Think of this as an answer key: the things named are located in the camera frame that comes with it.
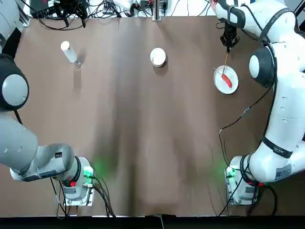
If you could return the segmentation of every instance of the white cup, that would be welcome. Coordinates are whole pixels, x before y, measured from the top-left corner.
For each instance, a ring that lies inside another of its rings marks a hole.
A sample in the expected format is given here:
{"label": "white cup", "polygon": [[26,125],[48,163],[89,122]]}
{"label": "white cup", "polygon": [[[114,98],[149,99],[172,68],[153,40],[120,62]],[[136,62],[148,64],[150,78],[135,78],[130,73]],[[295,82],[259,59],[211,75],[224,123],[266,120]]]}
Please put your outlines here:
{"label": "white cup", "polygon": [[155,48],[152,50],[150,57],[153,66],[155,66],[156,68],[160,68],[165,62],[166,54],[163,49]]}

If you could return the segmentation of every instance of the green light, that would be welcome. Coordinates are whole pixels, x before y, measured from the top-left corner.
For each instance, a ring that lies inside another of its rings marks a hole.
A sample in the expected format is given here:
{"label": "green light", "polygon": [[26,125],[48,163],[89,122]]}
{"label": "green light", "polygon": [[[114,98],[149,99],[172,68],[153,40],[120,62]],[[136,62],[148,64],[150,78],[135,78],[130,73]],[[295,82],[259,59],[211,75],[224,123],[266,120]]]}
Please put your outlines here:
{"label": "green light", "polygon": [[85,177],[92,177],[93,176],[93,168],[90,166],[85,166],[84,167],[84,176]]}

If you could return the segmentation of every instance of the metal pole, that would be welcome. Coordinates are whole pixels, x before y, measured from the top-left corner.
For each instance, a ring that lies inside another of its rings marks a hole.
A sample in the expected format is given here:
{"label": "metal pole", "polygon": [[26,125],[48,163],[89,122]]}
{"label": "metal pole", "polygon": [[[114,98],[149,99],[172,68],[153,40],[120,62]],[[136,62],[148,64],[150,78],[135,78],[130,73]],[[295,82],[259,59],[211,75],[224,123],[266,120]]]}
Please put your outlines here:
{"label": "metal pole", "polygon": [[159,0],[153,2],[153,21],[161,21],[161,15],[159,14]]}

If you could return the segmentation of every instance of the white cylinder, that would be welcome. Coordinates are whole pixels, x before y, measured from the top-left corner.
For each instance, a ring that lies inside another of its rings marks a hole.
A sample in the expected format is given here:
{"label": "white cylinder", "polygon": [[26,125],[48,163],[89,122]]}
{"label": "white cylinder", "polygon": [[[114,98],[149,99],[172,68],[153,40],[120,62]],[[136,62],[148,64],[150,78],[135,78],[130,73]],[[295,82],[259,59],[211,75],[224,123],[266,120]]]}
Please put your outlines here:
{"label": "white cylinder", "polygon": [[0,113],[0,130],[0,164],[20,172],[36,155],[37,137],[7,113]]}
{"label": "white cylinder", "polygon": [[75,53],[75,51],[73,50],[73,48],[70,46],[70,43],[65,41],[63,43],[61,43],[61,50],[63,51],[63,53],[66,55],[66,57],[68,58],[68,60],[71,63],[75,63],[77,60],[77,55]]}
{"label": "white cylinder", "polygon": [[153,66],[160,68],[165,63],[166,54],[163,49],[155,48],[152,50],[150,58]]}

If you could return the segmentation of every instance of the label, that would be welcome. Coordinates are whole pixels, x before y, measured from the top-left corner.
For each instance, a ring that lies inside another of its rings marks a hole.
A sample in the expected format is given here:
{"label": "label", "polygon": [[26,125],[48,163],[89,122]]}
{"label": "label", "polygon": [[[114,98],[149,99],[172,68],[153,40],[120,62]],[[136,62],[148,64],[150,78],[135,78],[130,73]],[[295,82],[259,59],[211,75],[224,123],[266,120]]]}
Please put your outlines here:
{"label": "label", "polygon": [[75,194],[76,193],[76,188],[71,187],[71,188],[65,188],[65,194]]}
{"label": "label", "polygon": [[246,187],[245,193],[254,193],[255,187]]}
{"label": "label", "polygon": [[277,168],[275,172],[274,180],[281,180],[284,179],[291,174],[291,164],[286,165],[283,168]]}
{"label": "label", "polygon": [[60,158],[60,157],[62,157],[62,152],[55,153],[55,158]]}

